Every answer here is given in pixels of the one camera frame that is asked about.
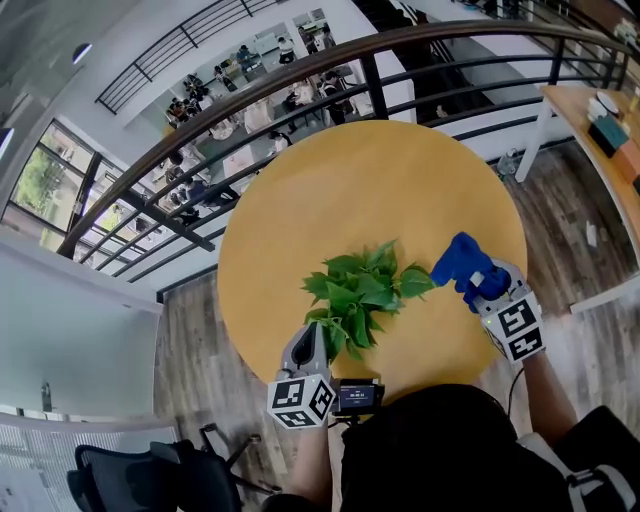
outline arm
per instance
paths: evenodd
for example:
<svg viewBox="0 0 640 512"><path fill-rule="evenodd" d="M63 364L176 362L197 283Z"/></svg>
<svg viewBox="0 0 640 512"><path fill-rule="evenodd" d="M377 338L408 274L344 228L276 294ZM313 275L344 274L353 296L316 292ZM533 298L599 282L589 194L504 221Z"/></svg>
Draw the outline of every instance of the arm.
<svg viewBox="0 0 640 512"><path fill-rule="evenodd" d="M522 363L529 394L529 412L534 432L553 446L578 423L576 412L544 352Z"/></svg>
<svg viewBox="0 0 640 512"><path fill-rule="evenodd" d="M327 424L300 433L298 454L285 492L331 510L332 477Z"/></svg>

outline yellow table top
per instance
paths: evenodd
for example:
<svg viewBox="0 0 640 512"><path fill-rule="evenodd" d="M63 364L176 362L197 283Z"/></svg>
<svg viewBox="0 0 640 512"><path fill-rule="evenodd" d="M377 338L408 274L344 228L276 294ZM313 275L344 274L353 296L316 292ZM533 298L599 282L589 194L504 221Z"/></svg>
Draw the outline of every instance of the yellow table top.
<svg viewBox="0 0 640 512"><path fill-rule="evenodd" d="M222 244L218 290L231 341L265 382L302 327L312 295L301 289L322 261L397 238L399 271L431 270L459 231L526 273L518 212L486 163L454 139L415 124L349 123L286 149L254 180ZM473 381L493 360L476 315L453 284L408 299L364 363L343 351L334 377L380 376L386 401L445 382Z"/></svg>

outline metal railing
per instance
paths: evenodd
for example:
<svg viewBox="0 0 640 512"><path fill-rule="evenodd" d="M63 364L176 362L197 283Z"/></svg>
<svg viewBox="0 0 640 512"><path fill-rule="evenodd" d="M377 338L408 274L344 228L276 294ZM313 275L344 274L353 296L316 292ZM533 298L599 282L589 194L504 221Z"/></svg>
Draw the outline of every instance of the metal railing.
<svg viewBox="0 0 640 512"><path fill-rule="evenodd" d="M218 0L170 30L111 82L96 103L116 115L173 62L221 30L275 5L276 0Z"/></svg>
<svg viewBox="0 0 640 512"><path fill-rule="evenodd" d="M479 59L468 59L455 62L439 63L385 78L380 77L378 68L376 66L375 54L391 50L398 46L424 42L427 40L442 41L461 37L504 34L548 38L554 41L553 51L546 54L492 56ZM566 42L568 41L577 41L580 43L590 44L598 48L602 48L604 50L605 57L592 58L567 55ZM435 109L435 107L443 99L450 98L455 95L495 91L499 89L518 87L523 85L557 84L567 81L590 81L599 83L602 88L615 87L619 89L625 78L626 64L628 61L629 52L630 50L626 46L616 41L612 41L600 35L585 33L584 31L580 30L557 27L553 25L538 25L522 21L507 22L492 20L481 22L458 21L419 25L375 34L338 45L329 50L324 50L322 52L300 59L292 64L279 68L271 74L260 77L258 80L252 83L252 87L230 94L225 98L218 100L212 107L206 109L205 111L191 119L189 122L182 125L178 130L173 132L171 135L169 135L155 147L153 147L150 151L148 151L129 170L127 170L98 201L96 201L93 207L78 221L75 227L67 235L58 252L66 256L72 255L75 250L75 246L80 240L81 236L93 226L100 215L102 215L102 213L105 212L116 200L126 199L127 202L132 204L130 192L131 187L135 185L138 180L151 172L152 169L154 169L160 162L164 161L171 153L179 150L185 144L195 139L198 135L202 134L209 128L215 126L217 123L227 119L233 114L242 111L242 109L248 107L256 101L268 97L270 94L280 91L294 82L298 82L308 77L318 75L319 73L322 73L329 69L333 69L338 65L345 64L351 61L358 61L363 71L365 83L353 86L337 94L324 99L320 99L309 105L294 110L293 112L276 119L269 125L264 126L257 131L251 132L242 140L230 145L225 150L180 175L177 179L169 183L167 186L162 188L150 198L144 201L140 200L141 202L139 203L139 208L129 217L124 219L107 235L105 235L103 240L107 240L110 237L115 236L118 230L126 225L126 223L130 222L136 215L139 215L140 213L147 213L150 208L156 208L155 204L160 198L162 198L166 194L169 194L180 184L184 183L188 178L196 175L213 163L225 159L242 147L250 144L260 137L267 135L274 129L287 125L293 120L302 118L310 113L313 113L316 110L326 108L338 101L345 100L358 94L368 93L370 96L371 105L373 107L373 112L360 119L388 119L389 116L393 114L414 109L418 105L431 105ZM624 58L621 61L618 60L619 54L624 55ZM476 66L524 61L546 61L549 63L549 71L543 76L514 80L502 80L482 85L468 86L444 91L431 96L418 98L413 101L407 101L405 103L392 107L388 107L385 102L383 87L406 80L411 80L418 76L426 76L432 73L438 73L447 68L462 70L465 68ZM597 64L598 69L602 72L589 72L587 74L583 74L573 70L568 70L566 68L566 63L575 62ZM520 100L499 103L496 105L489 105L465 112L460 112L458 114L450 115L442 119L436 119L426 123L426 126L441 126L446 123L451 123L472 116L490 112L497 112L513 107L531 105L540 101L541 97L526 97ZM455 138L458 140L463 140L471 136L480 135L481 133L487 133L493 130L504 129L511 126L517 126L520 124L532 122L534 120L535 118L532 118L529 115L520 119L515 119L507 121L505 123L482 128L480 130L473 130L467 133L459 134ZM171 227L169 225L169 221L179 215L186 208L197 205L203 201L207 201L210 198L216 197L229 185L232 185L248 176L259 172L273 158L276 158L276 156L264 158L257 163L254 163L253 165L245 168L244 170L234 174L233 176L226 178L222 182L211 186L205 192L200 194L198 197L193 198L187 204L181 206L176 210L173 210L172 212L169 212L168 214L164 214L166 215L166 218L163 219L161 217L158 217L158 224L156 224L155 226L151 226L147 230L147 232L152 231L159 225ZM211 212L206 217L200 219L198 222L189 226L188 228L183 228L180 231L174 230L175 234L173 236L167 238L160 244L149 249L147 252L138 256L130 263L127 263L114 275L122 275L124 272L129 271L136 265L139 265L142 261L149 258L153 254L167 248L170 244L185 236L185 233L183 231L187 231L192 235L195 235L195 230L205 226L212 220L228 213L234 208L235 204L236 203L233 202L218 209L217 211ZM141 233L140 237L145 236L147 232ZM149 273L162 268L170 261L173 261L183 256L184 254L194 250L195 248L204 247L204 244L211 243L217 237L222 235L222 233L224 233L224 227L204 236L195 235L199 237L199 240L192 241L190 245L187 245L186 247L165 257L160 261L156 261L152 266L146 268L137 275L130 277L128 281L137 281L142 277L148 275ZM127 245L132 245L137 241L137 239L134 239ZM126 245L121 248L122 252L124 252L126 248ZM119 256L118 252L113 255L111 260ZM109 259L106 260L106 262L101 267L108 264L109 261Z"/></svg>

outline desk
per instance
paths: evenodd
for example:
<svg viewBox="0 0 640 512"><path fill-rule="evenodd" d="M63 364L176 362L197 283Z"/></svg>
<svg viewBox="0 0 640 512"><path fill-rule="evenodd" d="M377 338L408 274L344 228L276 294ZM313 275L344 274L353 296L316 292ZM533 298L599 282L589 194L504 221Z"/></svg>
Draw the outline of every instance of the desk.
<svg viewBox="0 0 640 512"><path fill-rule="evenodd" d="M265 382L302 327L312 296L301 289L325 258L397 238L400 268L433 268L464 230L491 256L524 272L518 212L486 163L461 143L410 123L363 121L287 148L234 209L220 255L218 290L230 339ZM452 284L406 301L364 363L341 353L336 377L381 376L387 401L428 385L472 382L497 351Z"/></svg>
<svg viewBox="0 0 640 512"><path fill-rule="evenodd" d="M540 148L540 141L544 133L547 121L551 118L552 112L556 112L569 125L576 141L582 147L591 160L596 171L602 178L609 194L611 195L622 222L627 230L636 260L640 265L640 196L622 177L618 168L611 159L607 158L602 149L593 141L589 135L590 122L587 119L587 108L589 98L595 96L597 89L589 87L564 87L556 85L546 85L540 88L544 96L535 131L530 139L518 171L516 179L522 182L526 179L531 164ZM621 112L626 112L629 106L629 99L618 91L606 91L616 102ZM630 138L640 145L640 117L636 113L629 121L631 127ZM594 297L577 302L571 305L572 313L579 313L602 304L606 304L627 293L640 289L640 277L636 276L619 286L611 288Z"/></svg>

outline black office chair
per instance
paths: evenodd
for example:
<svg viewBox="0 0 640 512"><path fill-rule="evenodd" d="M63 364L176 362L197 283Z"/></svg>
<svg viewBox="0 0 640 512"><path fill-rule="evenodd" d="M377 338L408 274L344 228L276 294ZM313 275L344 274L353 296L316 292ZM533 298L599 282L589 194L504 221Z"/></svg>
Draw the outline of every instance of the black office chair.
<svg viewBox="0 0 640 512"><path fill-rule="evenodd" d="M260 442L252 435L228 460L217 455L206 433L202 450L191 441L173 444L151 443L145 453L119 453L94 446L76 448L78 469L69 471L71 494L83 512L185 512L239 511L242 508L237 485L272 495L276 486L260 487L233 473L231 467L250 445Z"/></svg>

